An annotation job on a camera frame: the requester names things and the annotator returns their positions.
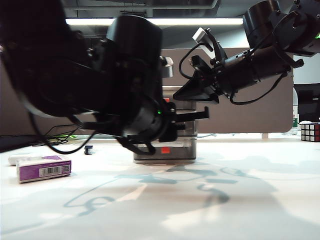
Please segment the small box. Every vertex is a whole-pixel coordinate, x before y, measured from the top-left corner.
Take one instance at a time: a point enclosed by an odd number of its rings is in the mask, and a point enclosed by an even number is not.
[[[320,142],[320,122],[301,124],[301,140]]]
[[[197,157],[197,139],[195,137],[178,137],[176,141],[158,142],[153,141],[154,155],[139,155],[134,153],[133,161],[136,164],[193,164]],[[142,151],[148,151],[144,144],[137,147]]]
[[[65,156],[22,158],[16,163],[20,183],[63,177],[71,174],[71,160]]]

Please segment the white table surface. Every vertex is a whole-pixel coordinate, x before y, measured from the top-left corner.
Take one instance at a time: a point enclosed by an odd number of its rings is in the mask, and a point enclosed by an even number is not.
[[[93,155],[69,155],[71,176],[23,184],[8,156],[54,152],[0,155],[1,239],[320,239],[320,143],[203,138],[196,163],[180,166],[93,144]]]

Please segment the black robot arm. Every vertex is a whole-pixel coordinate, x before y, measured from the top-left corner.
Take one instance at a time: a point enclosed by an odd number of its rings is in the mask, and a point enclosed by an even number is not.
[[[81,32],[71,31],[65,19],[59,0],[0,1],[1,59],[36,132],[33,114],[67,117],[151,155],[151,141],[177,139],[181,125],[176,123],[183,118],[209,117],[207,111],[178,117],[174,103],[163,99],[162,70],[169,63],[160,57],[158,26],[139,16],[120,16],[88,51]],[[84,113],[96,121],[79,120]],[[149,151],[141,152],[136,143]]]
[[[192,56],[194,74],[175,93],[176,100],[218,104],[219,96],[225,95],[233,104],[250,104],[272,91],[292,68],[304,65],[302,59],[294,61],[287,53],[305,57],[320,53],[320,0],[295,0],[288,14],[280,11],[278,1],[265,0],[249,8],[243,25],[250,49],[231,57],[208,29],[199,28],[193,39],[210,56],[211,66]],[[278,79],[261,97],[233,100],[238,90],[272,76]]]

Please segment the wire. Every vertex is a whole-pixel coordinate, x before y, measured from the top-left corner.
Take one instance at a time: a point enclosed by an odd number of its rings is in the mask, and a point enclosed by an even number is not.
[[[249,58],[252,54],[255,53],[255,51],[257,49],[259,49],[261,47],[261,45],[271,36],[271,34],[273,33],[273,31],[269,32],[263,39],[261,39],[257,45],[250,51],[248,52],[248,54],[245,56],[245,58]]]
[[[35,133],[39,136],[39,138],[41,139],[41,141],[47,145],[52,151],[58,153],[58,154],[63,154],[63,155],[67,155],[67,154],[73,154],[75,152],[77,152],[78,150],[80,150],[84,145],[86,145],[90,139],[96,134],[96,131],[94,131],[88,138],[87,140],[85,140],[85,142],[78,148],[74,149],[74,150],[71,150],[71,151],[61,151],[59,149],[56,149],[55,147],[53,147],[52,145],[50,145],[50,142],[45,138],[45,136],[43,136],[41,133],[40,133],[40,130],[37,126],[37,123],[36,123],[36,120],[35,120],[35,117],[34,115],[29,112],[28,113],[29,115],[29,119],[30,119],[30,122],[31,122],[31,125],[35,131]]]
[[[208,48],[208,46],[210,47],[210,45],[208,43],[198,43],[197,45],[195,45],[193,48],[191,48],[187,53],[186,55],[184,55],[184,57],[180,60],[179,62],[179,72],[182,76],[184,76],[186,79],[192,79],[193,77],[192,76],[189,76],[187,74],[185,74],[183,71],[182,71],[182,63],[183,61],[189,56],[190,53],[192,53],[197,47],[199,46],[206,46]]]
[[[44,136],[47,139],[47,142],[51,145],[51,146],[58,146],[61,144],[65,144],[68,142],[68,138],[74,134],[75,131],[77,131],[79,128],[75,128],[73,130],[70,131],[65,131],[65,132],[61,132],[58,134],[54,134],[54,135],[48,135],[53,129],[55,128],[63,128],[63,127],[70,127],[70,126],[75,126],[74,124],[64,124],[64,125],[57,125],[57,126],[53,126],[52,128],[50,128],[49,131],[47,131]],[[33,147],[40,147],[40,146],[45,146],[46,144],[43,142],[35,142],[32,146]]]
[[[234,96],[235,96],[235,93],[233,92],[229,98],[230,102],[234,105],[247,105],[247,104],[252,104],[256,101],[258,101],[259,99],[262,99],[265,95],[267,95],[268,93],[270,93],[273,89],[275,89],[275,87],[279,84],[279,82],[281,81],[281,79],[283,79],[284,77],[286,77],[288,74],[287,72],[283,72],[280,77],[278,77],[278,79],[274,82],[274,84],[272,85],[272,87],[270,88],[269,91],[267,91],[265,94],[263,94],[262,96],[256,98],[256,99],[253,99],[253,100],[250,100],[250,101],[234,101]]]

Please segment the gray partition wall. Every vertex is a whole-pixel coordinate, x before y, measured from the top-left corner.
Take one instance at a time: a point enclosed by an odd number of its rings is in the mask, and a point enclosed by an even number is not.
[[[189,49],[165,49],[163,56],[173,59],[173,77],[165,78],[164,86],[181,86],[188,80],[183,78],[178,70],[180,59]],[[226,48],[228,56],[246,50],[246,48]],[[199,55],[206,62],[209,57],[200,48],[190,56]],[[192,75],[193,68],[186,59],[182,65],[183,71]],[[274,84],[276,77],[266,79],[254,86],[242,89],[236,95],[238,102],[256,99],[267,92]],[[278,86],[263,97],[249,105],[233,105],[225,96],[220,96],[220,104],[197,103],[197,110],[203,111],[204,106],[209,106],[210,119],[198,121],[200,133],[280,133],[287,132],[293,123],[293,73],[281,80]]]
[[[229,56],[241,52],[242,48],[227,48]],[[164,86],[182,86],[187,82],[178,71],[180,59],[188,49],[165,49],[163,56],[172,57],[174,61],[174,77],[165,78]],[[199,48],[193,53],[205,60],[209,57]],[[193,70],[186,59],[183,70],[192,74]],[[237,101],[251,100],[266,92],[275,79],[241,90],[236,97]],[[210,107],[210,119],[199,121],[200,133],[270,133],[286,132],[292,126],[293,105],[293,77],[283,79],[278,87],[269,95],[250,105],[232,105],[225,97],[220,97],[220,104],[198,103],[197,108],[203,111],[204,106]],[[92,120],[88,115],[84,120]],[[70,124],[66,118],[41,118],[37,117],[38,124],[43,132],[52,126]],[[9,83],[6,71],[0,66],[0,135],[27,135],[34,134],[29,123],[26,109],[19,102],[18,97]],[[78,134],[89,134],[88,131]]]

